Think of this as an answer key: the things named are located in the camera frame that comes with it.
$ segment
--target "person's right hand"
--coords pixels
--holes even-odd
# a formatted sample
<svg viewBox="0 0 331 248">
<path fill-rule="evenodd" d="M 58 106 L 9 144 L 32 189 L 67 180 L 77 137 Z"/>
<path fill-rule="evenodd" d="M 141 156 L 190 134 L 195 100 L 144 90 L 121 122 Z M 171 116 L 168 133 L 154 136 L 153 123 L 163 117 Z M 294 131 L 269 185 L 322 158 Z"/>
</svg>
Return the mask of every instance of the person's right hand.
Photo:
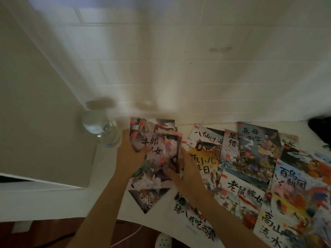
<svg viewBox="0 0 331 248">
<path fill-rule="evenodd" d="M 199 206 L 204 200 L 210 197 L 200 175 L 200 170 L 191 155 L 181 148 L 183 155 L 184 175 L 180 178 L 172 169 L 168 169 L 167 175 L 172 179 L 180 193 L 195 207 Z"/>
</svg>

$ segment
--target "white wall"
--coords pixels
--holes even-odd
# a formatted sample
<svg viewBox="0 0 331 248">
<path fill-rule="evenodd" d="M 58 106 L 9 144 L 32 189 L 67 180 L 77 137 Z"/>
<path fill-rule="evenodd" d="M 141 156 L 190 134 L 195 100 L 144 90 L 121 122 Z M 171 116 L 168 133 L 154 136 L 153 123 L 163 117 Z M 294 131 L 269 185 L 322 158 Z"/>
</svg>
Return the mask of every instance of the white wall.
<svg viewBox="0 0 331 248">
<path fill-rule="evenodd" d="M 331 112 L 331 0 L 30 0 L 29 15 L 20 5 L 84 76 L 73 89 L 92 92 L 80 100 L 111 98 L 111 116 L 190 124 Z"/>
<path fill-rule="evenodd" d="M 2 4 L 0 30 L 0 175 L 87 187 L 96 138 L 82 105 Z"/>
</svg>

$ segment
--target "person's left hand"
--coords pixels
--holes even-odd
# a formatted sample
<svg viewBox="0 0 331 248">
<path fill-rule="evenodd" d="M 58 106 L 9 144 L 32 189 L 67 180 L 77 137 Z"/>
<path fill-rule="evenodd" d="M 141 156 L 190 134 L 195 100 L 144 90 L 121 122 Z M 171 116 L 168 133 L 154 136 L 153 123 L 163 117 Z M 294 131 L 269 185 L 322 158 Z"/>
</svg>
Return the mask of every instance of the person's left hand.
<svg viewBox="0 0 331 248">
<path fill-rule="evenodd" d="M 141 151 L 136 152 L 130 141 L 129 129 L 123 130 L 122 143 L 117 149 L 115 173 L 129 179 L 142 165 L 146 153 L 150 150 L 151 146 L 146 146 Z"/>
</svg>

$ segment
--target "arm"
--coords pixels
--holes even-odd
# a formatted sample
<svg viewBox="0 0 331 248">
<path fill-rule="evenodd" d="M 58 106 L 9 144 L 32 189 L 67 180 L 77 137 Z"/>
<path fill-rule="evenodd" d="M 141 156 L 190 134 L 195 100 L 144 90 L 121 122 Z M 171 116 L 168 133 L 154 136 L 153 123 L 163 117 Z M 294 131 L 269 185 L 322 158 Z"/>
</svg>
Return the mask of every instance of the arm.
<svg viewBox="0 0 331 248">
<path fill-rule="evenodd" d="M 67 248 L 110 247 L 126 185 L 149 150 L 148 146 L 135 152 L 130 142 L 129 130 L 123 131 L 122 144 L 117 150 L 115 173 Z"/>
<path fill-rule="evenodd" d="M 168 176 L 178 190 L 190 203 L 202 212 L 213 226 L 217 236 L 226 248 L 230 247 L 269 247 L 247 229 L 231 212 L 228 212 L 210 196 L 206 190 L 200 171 L 190 154 L 182 148 L 184 158 L 184 176 L 181 179 L 174 171 L 168 169 Z"/>
</svg>

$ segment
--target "wooden floor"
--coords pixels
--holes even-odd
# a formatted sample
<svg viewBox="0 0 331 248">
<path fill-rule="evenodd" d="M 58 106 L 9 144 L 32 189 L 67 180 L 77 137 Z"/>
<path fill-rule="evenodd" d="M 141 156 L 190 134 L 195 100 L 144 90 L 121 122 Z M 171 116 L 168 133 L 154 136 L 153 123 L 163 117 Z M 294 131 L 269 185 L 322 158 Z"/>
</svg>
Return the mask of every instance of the wooden floor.
<svg viewBox="0 0 331 248">
<path fill-rule="evenodd" d="M 77 231 L 83 220 L 84 218 L 71 218 L 33 221 L 28 232 L 13 234 L 11 234 L 11 230 L 14 226 L 14 222 L 0 223 L 0 247 L 33 248 L 43 245 L 61 236 Z M 139 226 L 140 225 L 131 222 L 118 221 L 115 226 L 112 244 L 134 233 Z M 159 231 L 143 226 L 138 233 L 114 246 L 114 248 L 154 248 L 159 233 Z M 49 247 L 64 248 L 70 240 L 71 237 L 61 240 Z M 173 239 L 173 247 L 185 248 L 188 246 Z"/>
</svg>

